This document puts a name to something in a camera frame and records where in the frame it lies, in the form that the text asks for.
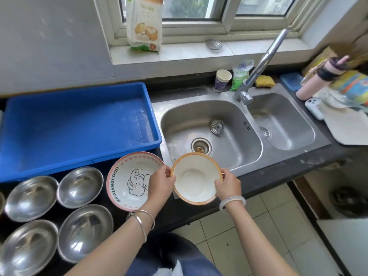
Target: window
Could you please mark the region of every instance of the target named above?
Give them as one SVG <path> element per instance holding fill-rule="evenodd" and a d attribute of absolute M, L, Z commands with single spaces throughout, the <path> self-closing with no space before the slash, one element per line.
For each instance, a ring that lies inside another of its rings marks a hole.
<path fill-rule="evenodd" d="M 126 0 L 94 0 L 111 46 L 125 45 Z M 163 0 L 163 43 L 298 37 L 329 0 Z"/>

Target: plate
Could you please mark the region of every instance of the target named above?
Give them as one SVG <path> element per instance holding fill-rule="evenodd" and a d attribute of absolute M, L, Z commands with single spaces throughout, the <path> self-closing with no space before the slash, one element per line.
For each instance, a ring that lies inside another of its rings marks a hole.
<path fill-rule="evenodd" d="M 217 197 L 214 181 L 223 181 L 218 164 L 211 157 L 198 152 L 178 158 L 171 169 L 173 175 L 176 176 L 174 191 L 182 200 L 193 205 L 205 205 L 213 201 Z"/>
<path fill-rule="evenodd" d="M 120 158 L 110 169 L 106 188 L 118 208 L 133 211 L 147 200 L 150 176 L 164 163 L 155 154 L 135 152 Z"/>

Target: yellow sponge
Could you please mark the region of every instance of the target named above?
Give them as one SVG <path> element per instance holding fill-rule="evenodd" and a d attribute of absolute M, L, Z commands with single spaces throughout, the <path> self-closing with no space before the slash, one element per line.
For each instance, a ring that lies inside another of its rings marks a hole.
<path fill-rule="evenodd" d="M 259 78 L 255 80 L 256 87 L 269 87 L 275 86 L 274 80 L 268 75 L 260 75 Z"/>

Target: faucet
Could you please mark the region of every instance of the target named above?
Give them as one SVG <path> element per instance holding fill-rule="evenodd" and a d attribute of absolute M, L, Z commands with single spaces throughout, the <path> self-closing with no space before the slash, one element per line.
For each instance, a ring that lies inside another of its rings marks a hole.
<path fill-rule="evenodd" d="M 260 74 L 267 67 L 268 63 L 271 61 L 276 51 L 280 47 L 282 41 L 288 34 L 289 30 L 282 30 L 277 38 L 275 38 L 274 42 L 271 44 L 266 53 L 262 56 L 258 65 L 254 68 L 252 73 L 249 75 L 248 79 L 244 79 L 243 83 L 239 86 L 237 91 L 232 96 L 235 101 L 242 101 L 244 105 L 249 105 L 253 101 L 253 97 L 248 93 L 248 89 L 253 85 L 255 80 L 260 76 Z"/>

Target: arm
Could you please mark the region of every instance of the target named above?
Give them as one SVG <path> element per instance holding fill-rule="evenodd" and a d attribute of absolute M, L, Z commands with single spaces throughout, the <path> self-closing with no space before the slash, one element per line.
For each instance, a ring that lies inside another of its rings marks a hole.
<path fill-rule="evenodd" d="M 227 169 L 222 169 L 222 172 L 225 174 L 224 181 L 215 181 L 221 201 L 231 196 L 241 196 L 240 180 Z M 235 223 L 241 246 L 254 275 L 297 276 L 269 243 L 241 201 L 227 203 L 226 209 Z"/>
<path fill-rule="evenodd" d="M 153 218 L 171 195 L 175 176 L 166 178 L 166 165 L 160 167 L 149 180 L 148 199 L 140 209 L 149 212 Z M 146 213 L 138 212 L 145 233 L 152 227 L 152 219 Z M 75 265 L 65 276 L 121 276 L 125 275 L 144 242 L 144 235 L 136 218 L 129 218 L 116 232 L 100 246 Z"/>

